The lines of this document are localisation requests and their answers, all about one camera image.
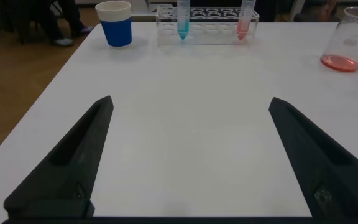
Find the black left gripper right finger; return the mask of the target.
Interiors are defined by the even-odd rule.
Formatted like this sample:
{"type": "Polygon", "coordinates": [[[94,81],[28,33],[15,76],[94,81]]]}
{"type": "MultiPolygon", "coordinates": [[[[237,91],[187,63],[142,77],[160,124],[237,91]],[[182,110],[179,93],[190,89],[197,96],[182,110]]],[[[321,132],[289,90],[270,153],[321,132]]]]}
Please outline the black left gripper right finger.
{"type": "Polygon", "coordinates": [[[314,218],[358,218],[358,159],[289,102],[268,108],[314,218]]]}

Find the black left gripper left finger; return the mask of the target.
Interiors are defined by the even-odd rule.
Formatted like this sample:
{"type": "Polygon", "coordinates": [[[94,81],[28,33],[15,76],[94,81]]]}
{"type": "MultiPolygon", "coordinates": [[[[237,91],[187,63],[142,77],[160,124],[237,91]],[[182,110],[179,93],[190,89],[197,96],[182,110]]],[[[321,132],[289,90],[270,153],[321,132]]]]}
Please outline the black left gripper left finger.
{"type": "Polygon", "coordinates": [[[114,106],[96,101],[5,199],[10,218],[88,218],[114,106]]]}

